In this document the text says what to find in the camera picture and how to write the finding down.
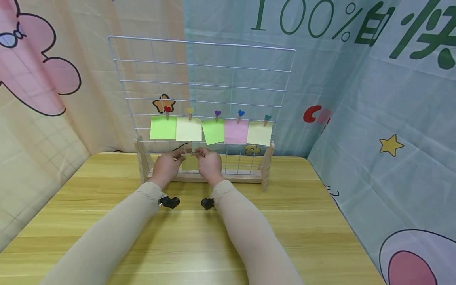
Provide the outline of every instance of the curtain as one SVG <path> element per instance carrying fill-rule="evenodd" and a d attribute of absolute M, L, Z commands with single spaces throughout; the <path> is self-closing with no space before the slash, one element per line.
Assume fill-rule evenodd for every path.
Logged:
<path fill-rule="evenodd" d="M 0 0 L 0 13 L 0 249 L 90 155 L 134 151 L 123 88 L 157 91 L 120 84 L 108 36 L 137 36 L 295 49 L 279 60 L 291 73 L 271 114 L 275 154 L 309 159 L 387 284 L 409 284 L 416 271 L 426 285 L 456 280 L 454 1 Z M 149 55 L 128 41 L 112 48 L 124 59 Z M 190 45 L 169 53 L 189 64 L 227 58 Z M 171 76 L 118 68 L 133 79 Z M 190 85 L 226 80 L 192 65 L 177 73 Z M 241 72 L 231 79 L 245 82 Z M 178 91 L 189 107 L 226 96 Z M 249 96 L 234 94 L 244 104 Z M 277 105 L 273 94 L 257 99 Z"/>

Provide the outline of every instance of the red letter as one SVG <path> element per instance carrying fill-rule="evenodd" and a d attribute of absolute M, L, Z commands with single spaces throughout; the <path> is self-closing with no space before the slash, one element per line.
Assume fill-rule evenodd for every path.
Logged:
<path fill-rule="evenodd" d="M 310 107 L 309 109 L 307 109 L 307 111 L 304 113 L 304 116 L 302 116 L 303 120 L 307 123 L 313 123 L 315 122 L 316 118 L 314 116 L 312 116 L 315 112 L 317 111 L 320 111 L 321 110 L 321 106 L 320 105 L 316 105 L 316 106 L 312 106 Z"/>
<path fill-rule="evenodd" d="M 318 116 L 318 119 L 317 119 L 317 124 L 323 124 L 327 119 L 329 119 L 329 117 L 331 116 L 331 110 L 329 109 L 323 109 L 320 113 L 320 115 Z"/>

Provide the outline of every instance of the sticky note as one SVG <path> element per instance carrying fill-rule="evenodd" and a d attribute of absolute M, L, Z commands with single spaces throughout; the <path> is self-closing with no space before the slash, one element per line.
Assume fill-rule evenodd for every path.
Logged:
<path fill-rule="evenodd" d="M 272 126 L 273 123 L 264 122 L 250 122 L 249 135 L 247 136 L 247 143 L 253 145 L 267 145 L 271 144 Z"/>
<path fill-rule="evenodd" d="M 202 123 L 202 130 L 206 138 L 206 145 L 212 145 L 225 140 L 225 120 L 218 119 L 218 121 L 210 120 Z"/>
<path fill-rule="evenodd" d="M 161 140 L 176 139 L 176 117 L 153 116 L 150 119 L 150 138 Z"/>
<path fill-rule="evenodd" d="M 198 170 L 198 159 L 194 155 L 186 155 L 182 163 L 182 170 Z"/>
<path fill-rule="evenodd" d="M 225 121 L 225 144 L 246 144 L 249 121 L 226 120 Z"/>
<path fill-rule="evenodd" d="M 176 140 L 202 140 L 201 120 L 198 118 L 177 117 Z"/>

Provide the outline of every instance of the clothespin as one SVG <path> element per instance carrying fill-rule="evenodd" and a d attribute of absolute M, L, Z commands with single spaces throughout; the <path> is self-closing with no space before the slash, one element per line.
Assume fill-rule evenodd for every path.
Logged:
<path fill-rule="evenodd" d="M 164 107 L 164 110 L 166 112 L 166 120 L 170 119 L 170 112 L 171 112 L 171 107 Z"/>
<path fill-rule="evenodd" d="M 266 115 L 264 116 L 264 125 L 263 126 L 266 126 L 266 124 L 268 123 L 268 121 L 271 119 L 272 117 L 270 115 Z"/>
<path fill-rule="evenodd" d="M 199 151 L 193 151 L 193 152 L 191 153 L 191 155 L 190 155 L 190 156 L 194 156 L 194 155 L 195 155 L 195 153 L 199 153 L 199 154 L 200 154 L 200 155 L 202 155 L 203 157 L 205 157 L 205 156 L 206 156 L 204 153 L 202 153 L 202 152 L 199 152 Z"/>
<path fill-rule="evenodd" d="M 193 108 L 187 108 L 187 111 L 188 111 L 188 120 L 191 121 L 194 110 L 193 110 Z"/>
<path fill-rule="evenodd" d="M 214 113 L 215 113 L 215 121 L 218 122 L 218 117 L 220 116 L 220 114 L 221 114 L 222 112 L 219 111 L 219 110 L 216 110 Z"/>
<path fill-rule="evenodd" d="M 239 110 L 239 111 L 238 111 L 238 114 L 239 114 L 239 116 L 238 116 L 238 121 L 237 121 L 237 123 L 239 123 L 239 122 L 241 121 L 241 117 L 244 116 L 245 112 Z"/>

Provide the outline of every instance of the orange star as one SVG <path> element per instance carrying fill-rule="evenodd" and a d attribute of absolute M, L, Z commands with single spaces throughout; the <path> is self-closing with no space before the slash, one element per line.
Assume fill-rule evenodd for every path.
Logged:
<path fill-rule="evenodd" d="M 152 104 L 155 106 L 155 108 L 157 108 L 157 111 L 160 113 L 160 114 L 163 114 L 163 112 L 165 111 L 165 107 L 170 107 L 171 108 L 171 111 L 170 112 L 173 112 L 174 111 L 174 104 L 176 103 L 175 100 L 171 99 L 168 95 L 166 94 L 162 94 L 160 96 L 159 99 L 157 100 L 154 100 L 152 102 Z"/>

